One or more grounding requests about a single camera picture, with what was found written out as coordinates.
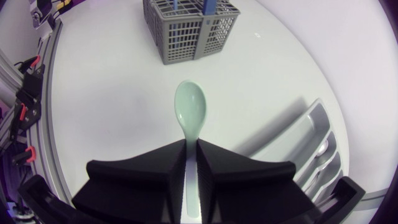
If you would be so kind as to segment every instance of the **red clamp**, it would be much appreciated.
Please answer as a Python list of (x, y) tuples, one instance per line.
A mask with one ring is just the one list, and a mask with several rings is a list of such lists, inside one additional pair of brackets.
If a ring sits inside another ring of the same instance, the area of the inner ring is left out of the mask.
[(30, 151), (32, 153), (32, 156), (26, 160), (26, 162), (33, 162), (36, 159), (36, 150), (35, 147), (29, 146), (27, 149), (25, 149), (25, 152)]
[(26, 106), (25, 104), (21, 103), (22, 106), (22, 111), (21, 111), (21, 115), (19, 116), (19, 120), (23, 121), (25, 118), (25, 113), (26, 113)]
[(37, 56), (36, 56), (36, 60), (34, 60), (34, 61), (31, 63), (30, 67), (33, 68), (35, 65), (37, 65), (37, 63), (38, 63), (39, 61), (40, 61), (40, 56), (37, 55)]

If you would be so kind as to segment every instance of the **plastic spoon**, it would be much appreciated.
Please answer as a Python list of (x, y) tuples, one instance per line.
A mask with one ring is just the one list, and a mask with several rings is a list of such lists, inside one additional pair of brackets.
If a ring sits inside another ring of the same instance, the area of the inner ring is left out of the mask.
[(196, 218), (200, 214), (196, 149), (199, 133), (206, 118), (206, 99), (201, 88), (191, 81), (182, 82), (175, 92), (174, 110), (187, 144), (187, 212), (188, 216)]

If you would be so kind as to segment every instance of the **black clamp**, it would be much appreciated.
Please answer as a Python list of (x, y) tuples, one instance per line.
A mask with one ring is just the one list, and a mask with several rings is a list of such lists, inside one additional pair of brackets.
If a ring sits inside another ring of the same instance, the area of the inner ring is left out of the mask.
[(41, 65), (33, 74), (25, 72), (22, 88), (16, 93), (14, 118), (10, 126), (9, 139), (15, 142), (18, 131), (26, 131), (36, 123), (42, 115), (42, 87), (45, 65)]
[(36, 150), (35, 147), (30, 146), (25, 149), (25, 152), (20, 153), (12, 158), (12, 165), (20, 166), (26, 162), (33, 162), (36, 160)]

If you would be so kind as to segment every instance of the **white surface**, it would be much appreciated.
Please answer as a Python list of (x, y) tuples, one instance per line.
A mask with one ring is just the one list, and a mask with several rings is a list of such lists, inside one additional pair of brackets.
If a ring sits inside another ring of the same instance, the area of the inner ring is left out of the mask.
[(398, 163), (398, 47), (375, 0), (258, 0), (303, 43), (341, 106), (349, 176), (367, 192), (390, 185)]
[(367, 224), (369, 223), (374, 214), (376, 214), (377, 208), (369, 209), (365, 211), (353, 211), (347, 219), (343, 222), (344, 224)]
[(141, 0), (87, 0), (62, 15), (52, 115), (72, 195), (88, 180), (88, 161), (125, 159), (183, 139), (174, 93), (186, 79), (199, 83), (207, 99), (200, 138), (240, 153), (272, 138), (321, 98), (348, 172), (343, 117), (316, 63), (258, 2), (232, 3), (242, 14), (221, 53), (168, 66)]
[[(28, 0), (6, 1), (0, 11), (0, 49), (12, 63), (24, 61), (37, 52), (39, 36), (33, 28)], [(15, 93), (0, 82), (0, 100), (8, 106)]]

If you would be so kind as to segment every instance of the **metal frame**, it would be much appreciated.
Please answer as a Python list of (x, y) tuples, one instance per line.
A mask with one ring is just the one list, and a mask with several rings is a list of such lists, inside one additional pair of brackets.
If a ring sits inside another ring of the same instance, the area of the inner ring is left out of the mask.
[(0, 49), (0, 79), (6, 86), (16, 93), (22, 86), (23, 75), (6, 57), (4, 52)]
[(72, 205), (72, 196), (69, 192), (58, 159), (57, 148), (53, 135), (51, 112), (51, 82), (53, 61), (57, 49), (58, 39), (62, 29), (62, 22), (58, 20), (52, 35), (40, 42), (38, 54), (41, 56), (40, 65), (45, 65), (43, 92), (42, 92), (42, 117), (29, 130), (27, 130), (28, 145), (36, 148), (36, 160), (32, 163), (34, 174), (41, 175), (52, 192), (62, 201)]
[[(69, 189), (63, 177), (63, 172), (58, 159), (57, 149), (52, 127), (51, 112), (51, 82), (53, 61), (57, 49), (58, 39), (62, 29), (61, 20), (56, 21), (55, 29), (45, 40), (41, 40), (38, 53), (41, 57), (36, 65), (45, 65), (43, 91), (42, 91), (42, 117), (27, 130), (27, 144), (36, 149), (36, 160), (31, 164), (34, 174), (41, 175), (51, 188), (51, 191), (64, 202), (72, 205)], [(13, 66), (5, 54), (0, 50), (0, 80), (16, 93), (22, 86), (23, 75)], [(9, 127), (14, 117), (14, 107), (0, 124), (0, 154), (11, 144), (9, 140)]]

